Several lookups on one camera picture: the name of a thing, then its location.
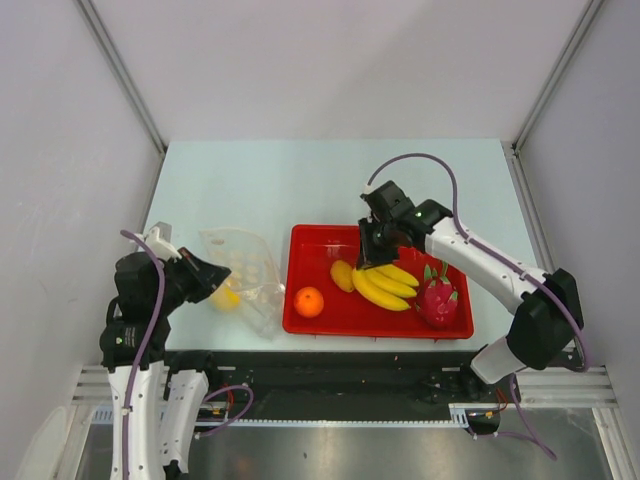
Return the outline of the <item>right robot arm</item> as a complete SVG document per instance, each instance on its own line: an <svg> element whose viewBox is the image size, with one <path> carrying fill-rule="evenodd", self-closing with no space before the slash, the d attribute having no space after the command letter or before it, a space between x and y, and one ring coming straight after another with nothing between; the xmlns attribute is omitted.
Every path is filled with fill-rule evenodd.
<svg viewBox="0 0 640 480"><path fill-rule="evenodd" d="M491 293L512 314L509 331L483 347L461 376L473 401L493 394L498 381L523 368L543 370L577 339L583 327L574 277L548 273L483 244L448 208L434 200L413 204L392 181L366 187L370 213L358 223L358 264L371 269L398 259L401 247L442 260Z"/></svg>

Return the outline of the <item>fake pink dragon fruit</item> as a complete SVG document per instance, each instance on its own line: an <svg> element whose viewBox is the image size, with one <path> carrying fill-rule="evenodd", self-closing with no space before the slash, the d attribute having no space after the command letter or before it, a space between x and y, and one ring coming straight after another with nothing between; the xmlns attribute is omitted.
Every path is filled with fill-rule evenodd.
<svg viewBox="0 0 640 480"><path fill-rule="evenodd" d="M439 268L425 266L424 281L415 299L417 314L436 330L449 328L456 316L458 291L447 277L449 264Z"/></svg>

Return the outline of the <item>red plastic tray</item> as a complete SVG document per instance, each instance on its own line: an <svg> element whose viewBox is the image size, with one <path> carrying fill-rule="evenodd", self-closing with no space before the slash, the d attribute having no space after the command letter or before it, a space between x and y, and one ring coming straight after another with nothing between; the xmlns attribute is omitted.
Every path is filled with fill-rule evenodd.
<svg viewBox="0 0 640 480"><path fill-rule="evenodd" d="M447 278L458 291L455 316L445 328L429 325L413 308L391 312L374 305L357 292L346 293L330 278L336 260L353 265L359 254L356 226L306 225L292 228L282 325L292 334L390 337L458 340L474 334L474 322L467 278L450 267ZM294 307L297 292L317 289L324 308L313 318L300 315Z"/></svg>

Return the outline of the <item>aluminium front rail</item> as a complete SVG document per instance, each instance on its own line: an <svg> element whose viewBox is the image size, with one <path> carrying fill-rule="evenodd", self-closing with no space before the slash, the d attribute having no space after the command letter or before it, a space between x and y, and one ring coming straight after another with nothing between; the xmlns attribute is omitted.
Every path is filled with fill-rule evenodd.
<svg viewBox="0 0 640 480"><path fill-rule="evenodd" d="M527 408L616 408L618 402L604 367L576 373L552 367L517 374L521 402ZM111 390L107 370L101 366L82 368L73 405L110 405Z"/></svg>

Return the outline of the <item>fake orange fruit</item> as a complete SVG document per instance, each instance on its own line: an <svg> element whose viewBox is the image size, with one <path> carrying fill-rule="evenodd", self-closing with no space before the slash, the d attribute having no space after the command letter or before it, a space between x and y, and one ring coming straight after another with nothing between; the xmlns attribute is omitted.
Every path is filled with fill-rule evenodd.
<svg viewBox="0 0 640 480"><path fill-rule="evenodd" d="M324 309L324 297L314 287L301 288L294 296L294 309L302 317L315 318Z"/></svg>

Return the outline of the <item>right aluminium frame post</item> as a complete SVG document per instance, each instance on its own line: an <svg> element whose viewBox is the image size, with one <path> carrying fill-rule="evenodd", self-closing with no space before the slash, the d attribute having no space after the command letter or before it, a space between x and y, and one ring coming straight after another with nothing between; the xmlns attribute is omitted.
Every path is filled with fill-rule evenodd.
<svg viewBox="0 0 640 480"><path fill-rule="evenodd" d="M510 142L510 149L515 155L519 155L522 151L606 4L607 1L605 0L589 0L586 2L521 127L518 129L515 138Z"/></svg>

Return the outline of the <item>left aluminium frame post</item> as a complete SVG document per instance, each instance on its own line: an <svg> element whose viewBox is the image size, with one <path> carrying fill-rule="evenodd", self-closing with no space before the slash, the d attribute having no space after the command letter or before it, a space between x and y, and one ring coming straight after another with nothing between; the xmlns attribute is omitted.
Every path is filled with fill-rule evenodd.
<svg viewBox="0 0 640 480"><path fill-rule="evenodd" d="M74 0L73 4L86 24L134 116L155 151L163 159L168 151L168 144L162 138L147 102L144 100L95 3L90 0Z"/></svg>

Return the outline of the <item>clear zip top bag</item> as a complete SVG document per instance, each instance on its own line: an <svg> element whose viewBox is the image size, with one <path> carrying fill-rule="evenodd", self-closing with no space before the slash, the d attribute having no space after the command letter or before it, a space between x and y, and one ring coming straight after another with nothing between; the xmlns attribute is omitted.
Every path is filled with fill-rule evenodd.
<svg viewBox="0 0 640 480"><path fill-rule="evenodd" d="M258 336L273 339L282 320L285 286L266 241L233 227L204 229L199 237L209 261L231 269L224 283L241 299L234 311L221 313L234 315Z"/></svg>

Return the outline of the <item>fake yellow mango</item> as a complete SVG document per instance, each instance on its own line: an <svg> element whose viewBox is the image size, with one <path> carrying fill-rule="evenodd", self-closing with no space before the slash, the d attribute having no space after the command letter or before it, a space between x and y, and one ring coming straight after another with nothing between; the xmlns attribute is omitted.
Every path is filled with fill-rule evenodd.
<svg viewBox="0 0 640 480"><path fill-rule="evenodd" d="M330 268L330 276L335 285L343 292L351 293L355 286L352 279L352 267L344 260L336 260Z"/></svg>

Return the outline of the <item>fake yellow banana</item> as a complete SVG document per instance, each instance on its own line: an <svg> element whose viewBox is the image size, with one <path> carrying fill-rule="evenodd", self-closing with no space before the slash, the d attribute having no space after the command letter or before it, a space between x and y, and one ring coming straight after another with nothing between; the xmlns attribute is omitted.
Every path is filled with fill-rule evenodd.
<svg viewBox="0 0 640 480"><path fill-rule="evenodd" d="M392 264L353 269L352 281L356 291L366 300L392 312L409 310L409 300L417 296L420 285L412 274Z"/></svg>

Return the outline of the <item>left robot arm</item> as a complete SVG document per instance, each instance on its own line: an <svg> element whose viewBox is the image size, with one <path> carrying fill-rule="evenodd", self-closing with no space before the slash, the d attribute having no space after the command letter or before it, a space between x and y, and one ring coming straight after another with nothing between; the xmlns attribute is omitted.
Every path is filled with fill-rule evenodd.
<svg viewBox="0 0 640 480"><path fill-rule="evenodd" d="M208 299L230 276L187 248L174 258L138 251L115 265L117 295L100 336L113 420L113 479L185 479L203 400L223 384L206 350L167 354L169 317Z"/></svg>

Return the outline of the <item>aluminium frame post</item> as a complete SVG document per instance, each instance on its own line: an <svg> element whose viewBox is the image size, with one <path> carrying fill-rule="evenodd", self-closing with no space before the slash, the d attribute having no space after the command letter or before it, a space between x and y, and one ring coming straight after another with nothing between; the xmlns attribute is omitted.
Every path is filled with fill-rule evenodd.
<svg viewBox="0 0 640 480"><path fill-rule="evenodd" d="M155 151L163 159L168 151L168 144L162 138L147 102L144 100L95 3L90 0L74 0L73 4L86 24L134 116Z"/></svg>
<svg viewBox="0 0 640 480"><path fill-rule="evenodd" d="M605 0L589 0L586 2L521 127L518 129L515 138L510 142L510 149L515 155L519 155L522 151L606 4L607 1Z"/></svg>

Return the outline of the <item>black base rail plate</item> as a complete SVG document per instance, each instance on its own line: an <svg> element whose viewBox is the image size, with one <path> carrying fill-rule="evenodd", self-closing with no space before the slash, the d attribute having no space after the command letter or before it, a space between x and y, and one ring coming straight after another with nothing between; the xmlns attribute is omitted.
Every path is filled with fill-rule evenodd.
<svg viewBox="0 0 640 480"><path fill-rule="evenodd" d="M447 420L453 404L497 408L521 397L518 382L477 379L469 352L211 352L196 364L207 392L234 385L232 413L251 421Z"/></svg>

